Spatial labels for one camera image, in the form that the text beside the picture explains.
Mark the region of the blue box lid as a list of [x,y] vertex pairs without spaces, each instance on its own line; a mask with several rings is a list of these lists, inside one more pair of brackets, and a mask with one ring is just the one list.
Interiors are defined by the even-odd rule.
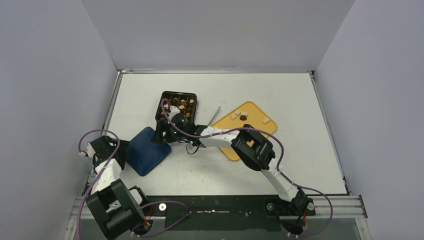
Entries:
[[126,162],[135,172],[144,177],[157,167],[172,151],[171,146],[151,141],[155,131],[145,127],[129,141],[126,152]]

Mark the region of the blue chocolate box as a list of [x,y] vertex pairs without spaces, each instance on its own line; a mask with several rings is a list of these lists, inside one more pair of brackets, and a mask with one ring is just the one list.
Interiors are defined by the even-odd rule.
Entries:
[[155,114],[156,121],[165,117],[162,113],[161,106],[163,106],[165,110],[170,108],[167,102],[161,104],[162,99],[167,99],[170,105],[179,109],[190,122],[195,122],[198,107],[198,97],[195,93],[163,91]]

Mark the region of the metal tongs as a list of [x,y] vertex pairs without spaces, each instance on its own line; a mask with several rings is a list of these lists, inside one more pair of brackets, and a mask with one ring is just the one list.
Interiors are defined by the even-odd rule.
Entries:
[[212,116],[212,118],[210,119],[210,121],[208,122],[208,124],[207,124],[208,126],[211,126],[214,123],[214,121],[215,121],[217,115],[219,114],[220,110],[221,110],[221,107],[219,106],[216,109],[216,111],[215,111],[214,115]]

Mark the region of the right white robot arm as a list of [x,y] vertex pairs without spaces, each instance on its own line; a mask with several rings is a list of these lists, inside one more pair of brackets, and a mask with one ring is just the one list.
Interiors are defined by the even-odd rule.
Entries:
[[265,137],[263,130],[245,124],[235,129],[221,129],[206,125],[196,125],[182,113],[165,116],[156,122],[151,142],[183,142],[194,147],[231,148],[241,161],[251,170],[261,172],[283,200],[284,210],[295,214],[299,210],[313,210],[312,199],[278,171],[273,144]]

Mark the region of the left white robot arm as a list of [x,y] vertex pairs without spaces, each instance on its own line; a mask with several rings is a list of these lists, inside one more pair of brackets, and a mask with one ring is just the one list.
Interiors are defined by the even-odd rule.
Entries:
[[128,146],[128,141],[118,145],[118,141],[108,135],[87,144],[87,153],[93,158],[98,180],[93,183],[86,204],[108,240],[115,240],[142,224],[150,207],[141,188],[127,188],[120,178],[125,169]]

